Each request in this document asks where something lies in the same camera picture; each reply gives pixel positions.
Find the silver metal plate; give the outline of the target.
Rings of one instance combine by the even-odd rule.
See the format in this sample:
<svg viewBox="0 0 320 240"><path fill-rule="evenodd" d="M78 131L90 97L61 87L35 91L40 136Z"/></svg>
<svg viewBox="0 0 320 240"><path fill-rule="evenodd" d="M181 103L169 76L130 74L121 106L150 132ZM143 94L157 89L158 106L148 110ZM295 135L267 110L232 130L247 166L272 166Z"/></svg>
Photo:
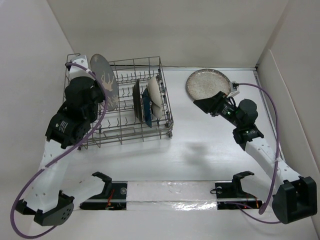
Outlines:
<svg viewBox="0 0 320 240"><path fill-rule="evenodd" d="M143 123L143 114L141 107L141 95L140 95L140 80L137 79L134 86L132 87L132 97L135 117L139 122Z"/></svg>

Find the cream divided plate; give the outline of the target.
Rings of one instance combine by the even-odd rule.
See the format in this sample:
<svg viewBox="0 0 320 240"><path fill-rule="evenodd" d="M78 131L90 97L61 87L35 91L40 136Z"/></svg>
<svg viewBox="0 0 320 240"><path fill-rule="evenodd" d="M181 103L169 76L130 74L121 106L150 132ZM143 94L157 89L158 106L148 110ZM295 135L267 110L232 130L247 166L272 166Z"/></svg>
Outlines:
<svg viewBox="0 0 320 240"><path fill-rule="evenodd" d="M151 109L153 115L157 119L161 119L162 115L162 97L159 90L159 86L157 83L156 77L151 77L147 84L148 94L151 100Z"/></svg>

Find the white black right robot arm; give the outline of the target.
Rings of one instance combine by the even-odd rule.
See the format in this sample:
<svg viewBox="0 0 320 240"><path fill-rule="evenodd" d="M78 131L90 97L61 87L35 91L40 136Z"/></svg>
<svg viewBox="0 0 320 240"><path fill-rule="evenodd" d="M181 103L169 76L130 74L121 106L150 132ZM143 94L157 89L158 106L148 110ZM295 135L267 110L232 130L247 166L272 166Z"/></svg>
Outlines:
<svg viewBox="0 0 320 240"><path fill-rule="evenodd" d="M264 203L259 209L262 214L271 206L275 216L282 224L289 224L318 212L317 184L312 177L303 177L293 170L278 151L273 151L263 133L257 128L257 104L250 99L243 99L238 105L222 91L216 95L194 100L204 113L213 117L221 116L232 125L235 142L251 156L270 177L271 185L263 185L254 173L247 171L233 176L231 191L237 197L248 193Z"/></svg>

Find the grey tree pattern plate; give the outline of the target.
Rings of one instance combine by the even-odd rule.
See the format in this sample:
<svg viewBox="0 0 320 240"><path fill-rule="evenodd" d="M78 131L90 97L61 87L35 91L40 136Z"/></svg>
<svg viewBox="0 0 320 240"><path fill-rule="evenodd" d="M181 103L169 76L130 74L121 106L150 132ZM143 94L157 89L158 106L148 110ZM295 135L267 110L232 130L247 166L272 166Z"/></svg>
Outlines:
<svg viewBox="0 0 320 240"><path fill-rule="evenodd" d="M106 90L107 110L115 110L119 102L119 87L111 65L104 56L96 53L90 59L90 66Z"/></svg>

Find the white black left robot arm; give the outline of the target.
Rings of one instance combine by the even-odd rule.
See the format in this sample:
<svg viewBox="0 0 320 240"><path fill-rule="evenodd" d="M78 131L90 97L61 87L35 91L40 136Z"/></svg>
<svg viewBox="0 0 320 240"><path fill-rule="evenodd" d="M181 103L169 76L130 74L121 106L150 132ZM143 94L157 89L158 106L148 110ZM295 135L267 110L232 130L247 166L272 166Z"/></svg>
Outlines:
<svg viewBox="0 0 320 240"><path fill-rule="evenodd" d="M111 185L105 182L106 176L98 172L75 188L61 189L70 162L66 155L79 147L97 120L98 105L105 99L98 82L86 76L72 79L64 93L65 101L51 118L45 133L41 174L15 207L23 215L33 215L33 220L43 227L62 225L76 205L94 195L107 198L112 191Z"/></svg>

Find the speckled beige round plate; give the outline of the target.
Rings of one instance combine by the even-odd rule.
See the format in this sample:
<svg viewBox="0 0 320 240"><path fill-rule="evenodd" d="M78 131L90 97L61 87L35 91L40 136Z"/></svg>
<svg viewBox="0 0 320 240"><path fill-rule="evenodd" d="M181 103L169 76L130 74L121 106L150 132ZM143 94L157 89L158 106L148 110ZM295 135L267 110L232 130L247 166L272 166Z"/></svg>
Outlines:
<svg viewBox="0 0 320 240"><path fill-rule="evenodd" d="M231 93L231 81L220 71L203 68L193 72L185 84L188 95L193 100L213 97L219 92Z"/></svg>

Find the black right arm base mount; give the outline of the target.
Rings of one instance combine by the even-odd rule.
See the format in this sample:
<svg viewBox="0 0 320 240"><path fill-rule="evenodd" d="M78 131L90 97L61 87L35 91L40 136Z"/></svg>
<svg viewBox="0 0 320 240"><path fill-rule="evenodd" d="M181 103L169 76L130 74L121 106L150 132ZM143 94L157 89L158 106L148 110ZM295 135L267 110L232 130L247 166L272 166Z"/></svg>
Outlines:
<svg viewBox="0 0 320 240"><path fill-rule="evenodd" d="M253 176L251 171L243 171L234 174L231 181L219 181L210 191L216 195L218 210L246 210L260 209L262 201L254 195L243 191L241 180L247 176Z"/></svg>

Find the blue shell shaped dish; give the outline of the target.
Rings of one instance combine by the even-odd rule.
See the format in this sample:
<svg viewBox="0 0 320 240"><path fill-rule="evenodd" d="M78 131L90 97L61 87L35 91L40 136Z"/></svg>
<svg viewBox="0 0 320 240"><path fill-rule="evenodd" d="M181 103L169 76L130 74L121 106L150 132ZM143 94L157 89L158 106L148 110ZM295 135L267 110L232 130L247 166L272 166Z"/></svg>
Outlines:
<svg viewBox="0 0 320 240"><path fill-rule="evenodd" d="M148 127L152 127L152 113L151 113L151 105L150 105L150 96L147 88L142 93L142 103L143 103L143 111L144 111L144 122Z"/></svg>

